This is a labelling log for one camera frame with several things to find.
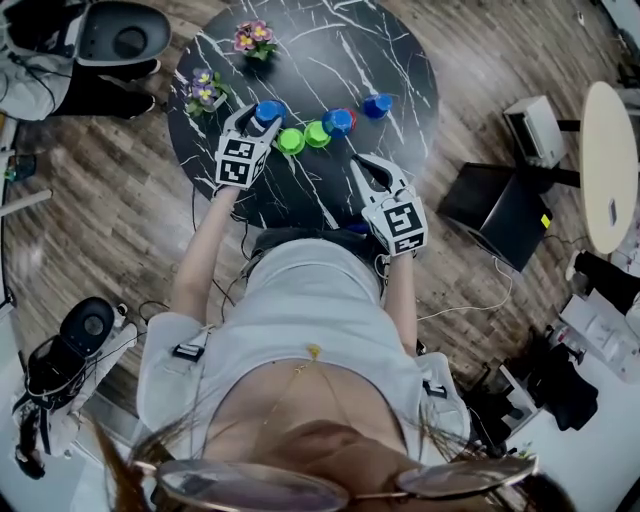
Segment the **black speaker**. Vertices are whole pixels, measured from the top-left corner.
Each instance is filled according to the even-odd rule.
[[[518,272],[553,219],[533,186],[510,167],[465,164],[438,214]]]

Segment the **round table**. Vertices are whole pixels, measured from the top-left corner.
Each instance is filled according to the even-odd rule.
[[[604,82],[591,86],[583,106],[580,186],[591,243],[609,254],[620,245],[633,220],[638,151],[626,108]]]
[[[274,30],[278,50],[267,62],[233,49],[235,27],[254,19]],[[219,71],[232,93],[215,113],[192,119],[186,99],[193,69],[203,67]],[[363,99],[376,92],[394,100],[378,121],[362,114]],[[294,157],[272,150],[236,203],[235,214],[252,225],[335,229],[358,222],[362,203],[349,168],[354,153],[391,160],[409,178],[426,168],[438,117],[433,70],[407,27],[371,0],[240,0],[189,44],[171,86],[169,130],[180,164],[208,199],[217,188],[213,155],[224,120],[267,99],[286,105],[286,127],[304,130],[339,107],[356,112],[357,125],[322,149],[307,145]],[[250,131],[257,129],[250,123]]]

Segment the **gold necklace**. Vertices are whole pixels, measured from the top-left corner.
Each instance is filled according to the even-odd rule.
[[[269,420],[271,419],[271,417],[275,413],[276,409],[278,408],[278,406],[280,405],[282,400],[284,400],[285,396],[287,395],[287,392],[289,391],[289,389],[293,385],[293,383],[296,380],[296,378],[299,375],[301,375],[302,372],[304,372],[311,365],[313,365],[314,363],[318,362],[318,356],[322,352],[322,349],[318,345],[312,344],[312,345],[309,345],[307,347],[307,350],[309,351],[309,354],[311,355],[311,361],[308,362],[308,363],[305,363],[305,364],[301,364],[301,365],[297,366],[296,368],[294,368],[293,375],[291,376],[291,378],[287,382],[287,385],[285,386],[284,391],[282,392],[282,395],[280,395],[280,397],[275,401],[275,403],[273,404],[273,407],[271,408],[271,410],[265,416],[265,419],[262,422],[262,426],[260,427],[260,430],[258,430],[258,434],[256,435],[256,442],[254,444],[254,451],[255,451],[256,446],[258,445],[258,440],[260,439],[260,434],[262,433],[264,427],[269,423]],[[320,374],[324,378],[325,382],[329,386],[329,389],[330,389],[331,394],[333,396],[333,399],[334,399],[334,401],[336,403],[336,406],[338,407],[338,410],[340,411],[340,413],[344,417],[344,419],[347,422],[347,424],[349,426],[352,426],[351,425],[351,421],[349,420],[349,416],[347,415],[346,411],[344,410],[344,407],[342,407],[342,404],[340,403],[340,400],[338,400],[338,395],[336,394],[335,390],[333,389],[333,386],[331,385],[331,381],[329,380],[327,375],[324,373],[324,370],[322,369],[321,366],[318,366],[318,365],[315,365],[315,366],[317,366],[318,371],[320,372]]]

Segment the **blue cup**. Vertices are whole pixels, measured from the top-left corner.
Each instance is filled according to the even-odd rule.
[[[388,94],[373,94],[364,100],[364,114],[370,119],[382,119],[391,110],[393,100]]]
[[[346,108],[334,108],[322,116],[322,128],[335,139],[349,135],[356,124],[353,112]]]
[[[287,117],[287,109],[279,101],[267,100],[258,103],[256,108],[256,121],[264,128],[271,125],[276,117],[282,117],[282,124]]]

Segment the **purple flower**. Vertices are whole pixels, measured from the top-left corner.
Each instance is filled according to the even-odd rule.
[[[215,87],[211,85],[205,85],[203,87],[196,85],[193,87],[191,92],[193,93],[194,98],[207,106],[212,105],[217,96]]]
[[[243,52],[245,50],[253,50],[256,47],[256,44],[251,37],[243,32],[236,33],[236,40],[233,45],[233,48],[238,52]]]
[[[213,71],[206,68],[196,68],[193,70],[193,76],[194,85],[206,85],[211,82]]]
[[[262,20],[254,21],[251,27],[251,37],[256,41],[271,41],[273,30],[268,28]]]

